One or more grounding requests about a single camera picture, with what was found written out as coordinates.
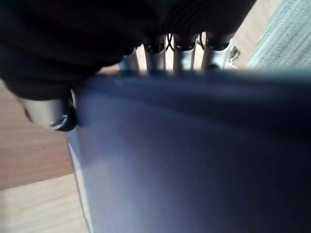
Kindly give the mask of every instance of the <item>chrome cylinder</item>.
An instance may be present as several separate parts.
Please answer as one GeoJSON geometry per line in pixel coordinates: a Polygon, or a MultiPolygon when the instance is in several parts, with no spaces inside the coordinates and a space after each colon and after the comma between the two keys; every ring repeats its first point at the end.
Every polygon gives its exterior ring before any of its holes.
{"type": "Polygon", "coordinates": [[[194,56],[195,56],[195,47],[191,50],[182,50],[180,46],[174,42],[174,62],[173,69],[176,71],[182,70],[193,70],[194,65],[194,56]]]}
{"type": "Polygon", "coordinates": [[[139,70],[136,48],[129,55],[124,55],[122,61],[119,63],[120,70],[139,70]]]}
{"type": "Polygon", "coordinates": [[[165,70],[165,46],[161,52],[150,53],[145,47],[147,70],[160,71],[165,70]]]}
{"type": "Polygon", "coordinates": [[[201,69],[223,69],[228,59],[232,40],[222,50],[216,50],[209,46],[204,49],[201,69]]]}
{"type": "Polygon", "coordinates": [[[58,131],[69,131],[75,126],[73,110],[64,100],[17,99],[28,119],[34,124],[58,131]]]}

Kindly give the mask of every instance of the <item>metal tube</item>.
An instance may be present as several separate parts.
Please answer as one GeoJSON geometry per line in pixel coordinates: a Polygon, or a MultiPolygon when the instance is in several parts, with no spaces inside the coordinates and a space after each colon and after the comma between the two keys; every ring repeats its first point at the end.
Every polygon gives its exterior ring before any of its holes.
{"type": "Polygon", "coordinates": [[[73,110],[64,100],[17,99],[28,119],[34,124],[58,131],[69,131],[75,126],[73,110]]]}
{"type": "Polygon", "coordinates": [[[201,69],[223,69],[229,55],[232,40],[227,43],[225,48],[219,50],[206,46],[202,59],[201,69]]]}
{"type": "Polygon", "coordinates": [[[139,70],[136,48],[129,55],[124,55],[122,61],[119,63],[120,70],[139,70]]]}
{"type": "Polygon", "coordinates": [[[147,70],[150,71],[159,71],[165,70],[165,43],[162,51],[157,53],[151,53],[148,50],[147,46],[145,47],[145,54],[146,54],[146,63],[147,63],[147,70]]]}
{"type": "Polygon", "coordinates": [[[196,42],[191,50],[185,51],[181,49],[181,46],[178,46],[176,42],[174,42],[174,70],[193,70],[195,47],[196,42]]]}

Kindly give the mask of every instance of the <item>metal leg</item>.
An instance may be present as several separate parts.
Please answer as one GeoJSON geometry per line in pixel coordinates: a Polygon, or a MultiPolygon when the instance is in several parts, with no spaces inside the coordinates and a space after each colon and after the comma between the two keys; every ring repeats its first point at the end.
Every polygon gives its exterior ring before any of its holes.
{"type": "Polygon", "coordinates": [[[174,40],[174,62],[173,69],[176,71],[193,70],[196,36],[194,41],[182,45],[177,40],[174,40]]]}
{"type": "Polygon", "coordinates": [[[223,69],[229,55],[231,41],[217,46],[206,45],[201,69],[223,69]]]}

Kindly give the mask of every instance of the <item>silver metal rod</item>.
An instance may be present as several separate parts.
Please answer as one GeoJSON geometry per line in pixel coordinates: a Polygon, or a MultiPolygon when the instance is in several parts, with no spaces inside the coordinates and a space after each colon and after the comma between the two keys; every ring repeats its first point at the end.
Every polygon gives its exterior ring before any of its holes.
{"type": "Polygon", "coordinates": [[[147,70],[165,70],[165,46],[161,52],[149,53],[145,48],[147,70]]]}
{"type": "Polygon", "coordinates": [[[23,106],[26,116],[34,124],[61,131],[69,124],[71,125],[70,121],[73,120],[72,112],[69,104],[64,103],[63,100],[17,99],[23,106]]]}
{"type": "Polygon", "coordinates": [[[223,69],[228,58],[232,40],[223,50],[214,50],[208,45],[204,49],[201,69],[223,69]]]}
{"type": "Polygon", "coordinates": [[[120,70],[139,70],[136,48],[129,55],[123,56],[122,61],[119,63],[120,70]]]}
{"type": "Polygon", "coordinates": [[[173,69],[177,71],[181,70],[193,70],[194,64],[194,56],[195,56],[195,47],[193,49],[184,51],[174,43],[174,62],[173,62],[173,69]]]}

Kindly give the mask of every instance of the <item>wooden surface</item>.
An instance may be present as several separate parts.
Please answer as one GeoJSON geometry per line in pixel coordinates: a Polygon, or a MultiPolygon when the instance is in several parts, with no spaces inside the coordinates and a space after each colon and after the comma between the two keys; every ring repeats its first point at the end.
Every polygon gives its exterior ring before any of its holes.
{"type": "Polygon", "coordinates": [[[69,173],[64,135],[30,123],[0,82],[0,190],[69,173]]]}
{"type": "Polygon", "coordinates": [[[0,233],[87,233],[74,175],[0,191],[0,233]]]}

